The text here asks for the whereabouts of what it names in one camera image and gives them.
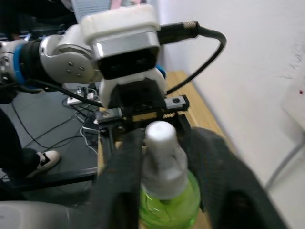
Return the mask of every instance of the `cable connector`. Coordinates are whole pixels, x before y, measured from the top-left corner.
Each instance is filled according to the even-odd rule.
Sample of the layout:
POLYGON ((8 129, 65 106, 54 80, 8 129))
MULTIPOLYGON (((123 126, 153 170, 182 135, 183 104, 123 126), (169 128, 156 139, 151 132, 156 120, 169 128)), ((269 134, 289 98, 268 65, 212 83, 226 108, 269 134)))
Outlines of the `cable connector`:
POLYGON ((199 27, 197 21, 164 25, 158 31, 160 45, 196 38, 199 35, 199 27))

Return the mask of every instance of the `white bottle cap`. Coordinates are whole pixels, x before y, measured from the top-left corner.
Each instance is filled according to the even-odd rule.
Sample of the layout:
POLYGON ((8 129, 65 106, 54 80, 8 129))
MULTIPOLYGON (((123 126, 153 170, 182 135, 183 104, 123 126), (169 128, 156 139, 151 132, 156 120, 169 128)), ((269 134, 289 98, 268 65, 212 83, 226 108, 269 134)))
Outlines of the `white bottle cap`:
POLYGON ((187 185, 187 157, 178 145, 176 130, 168 122, 156 121, 145 133, 142 188, 155 198, 173 199, 187 185))

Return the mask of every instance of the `plastic bottle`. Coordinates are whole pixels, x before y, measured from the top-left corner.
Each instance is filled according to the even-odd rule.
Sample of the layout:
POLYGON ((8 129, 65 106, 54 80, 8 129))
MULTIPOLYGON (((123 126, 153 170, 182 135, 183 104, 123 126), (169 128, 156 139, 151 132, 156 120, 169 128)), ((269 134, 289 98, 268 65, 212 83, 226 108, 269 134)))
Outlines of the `plastic bottle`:
POLYGON ((175 128, 153 122, 146 128, 140 218, 148 229, 188 229, 198 216, 200 193, 187 170, 175 128))

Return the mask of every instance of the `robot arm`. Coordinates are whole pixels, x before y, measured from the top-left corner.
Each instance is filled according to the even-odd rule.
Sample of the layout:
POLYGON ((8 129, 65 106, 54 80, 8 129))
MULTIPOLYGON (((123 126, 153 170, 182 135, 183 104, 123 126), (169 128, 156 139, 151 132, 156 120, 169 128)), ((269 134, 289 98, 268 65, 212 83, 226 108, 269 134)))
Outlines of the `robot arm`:
POLYGON ((216 59, 225 46, 225 37, 200 27, 197 22, 161 27, 150 5, 91 15, 80 25, 70 27, 64 35, 51 35, 42 41, 2 42, 0 80, 6 84, 4 87, 22 85, 30 92, 39 88, 58 90, 72 97, 72 93, 62 89, 62 84, 101 81, 100 99, 104 107, 109 107, 112 92, 118 85, 127 86, 145 79, 156 82, 154 90, 165 97, 164 76, 155 68, 160 45, 199 34, 216 38, 221 44, 188 81, 178 85, 181 87, 216 59))
POLYGON ((98 113, 97 120, 107 163, 86 219, 77 217, 73 228, 138 228, 141 128, 160 119, 176 127, 200 184, 201 208, 209 211, 215 229, 285 228, 254 175, 225 143, 214 133, 191 130, 185 116, 178 115, 187 110, 187 98, 164 99, 209 66, 225 44, 223 34, 197 22, 161 27, 149 5, 88 16, 63 36, 0 43, 0 90, 21 85, 29 91, 58 90, 101 106, 62 88, 64 83, 101 81, 100 99, 108 110, 98 113), (218 49, 187 80, 166 91, 164 76, 155 68, 160 45, 197 35, 219 40, 218 49), (122 148, 115 141, 122 141, 122 148))

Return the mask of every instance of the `screw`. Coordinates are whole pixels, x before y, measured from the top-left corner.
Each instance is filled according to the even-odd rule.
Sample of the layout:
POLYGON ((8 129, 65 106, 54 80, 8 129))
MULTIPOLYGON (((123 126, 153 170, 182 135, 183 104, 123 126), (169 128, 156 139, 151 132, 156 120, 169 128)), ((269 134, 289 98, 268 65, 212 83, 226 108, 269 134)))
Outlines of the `screw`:
POLYGON ((105 111, 104 113, 103 113, 103 118, 108 118, 109 117, 109 113, 107 112, 107 111, 105 111))
POLYGON ((174 102, 175 104, 177 104, 177 103, 179 103, 179 102, 180 102, 180 99, 178 99, 178 98, 174 98, 174 99, 173 99, 173 102, 174 102))

